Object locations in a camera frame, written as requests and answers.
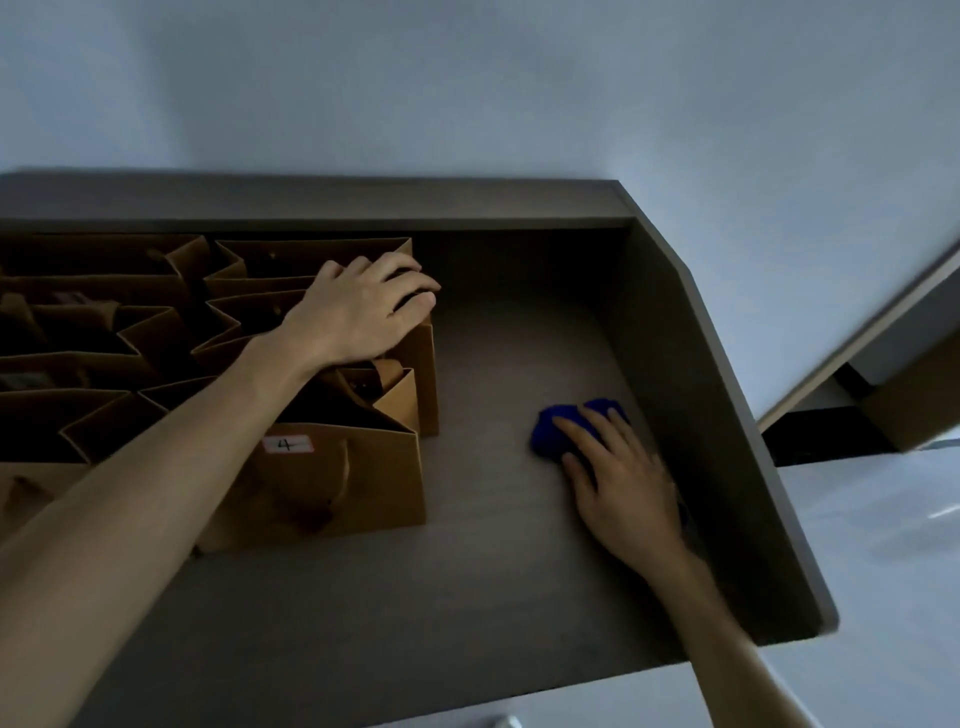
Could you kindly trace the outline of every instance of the white floor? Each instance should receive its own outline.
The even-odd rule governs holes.
[[[837,634],[764,655],[825,726],[960,725],[960,448],[780,470],[840,610]],[[391,724],[709,726],[688,666]]]

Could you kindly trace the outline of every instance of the wall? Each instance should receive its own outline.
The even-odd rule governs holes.
[[[0,164],[619,178],[757,414],[960,231],[960,6],[0,0]]]

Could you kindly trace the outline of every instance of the brown paper bag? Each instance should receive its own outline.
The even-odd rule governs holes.
[[[141,395],[173,409],[213,378]],[[267,430],[198,547],[267,546],[424,523],[417,411],[416,381],[396,362],[316,377]]]
[[[303,291],[253,293],[208,301],[223,331],[203,342],[191,353],[207,374],[222,373],[257,334],[280,325],[287,312],[303,298]],[[414,371],[417,379],[420,434],[440,433],[440,406],[437,398],[437,365],[434,358],[433,326],[427,319],[415,327],[386,358],[396,359]]]
[[[0,541],[163,414],[130,392],[0,393]]]
[[[278,327],[303,293],[253,293],[208,301],[222,331],[191,352],[194,360],[206,374],[221,374],[254,336]]]
[[[204,279],[214,299],[309,287],[328,260],[347,265],[359,255],[413,254],[408,237],[358,240],[217,240],[228,264]]]
[[[166,306],[29,305],[0,298],[0,388],[138,389],[196,372],[193,338]]]
[[[0,461],[99,463],[163,414],[160,407],[117,390],[0,392]]]
[[[31,303],[117,301],[183,312],[206,298],[218,265],[201,235],[85,234],[0,238],[0,291]]]

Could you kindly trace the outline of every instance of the wrist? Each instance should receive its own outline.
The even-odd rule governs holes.
[[[254,336],[244,349],[244,355],[256,367],[263,363],[272,376],[281,383],[302,386],[310,377],[328,365],[326,357],[308,356],[301,341],[290,336],[283,327]]]

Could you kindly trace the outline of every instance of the blue rag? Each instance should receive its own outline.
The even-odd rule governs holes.
[[[624,412],[623,407],[620,406],[620,402],[616,400],[590,400],[584,407],[592,409],[594,412],[599,412],[604,417],[607,416],[607,412],[612,407],[620,417],[627,422],[630,421],[627,413]],[[534,433],[530,436],[530,448],[540,457],[548,458],[558,464],[560,463],[561,456],[565,452],[572,452],[574,455],[580,457],[581,461],[583,461],[589,469],[589,464],[581,455],[577,446],[570,442],[570,438],[560,432],[557,426],[553,424],[553,418],[555,417],[564,417],[572,420],[597,440],[603,442],[600,433],[577,411],[576,404],[554,404],[552,407],[547,407],[542,410],[537,417],[537,425],[534,427]]]

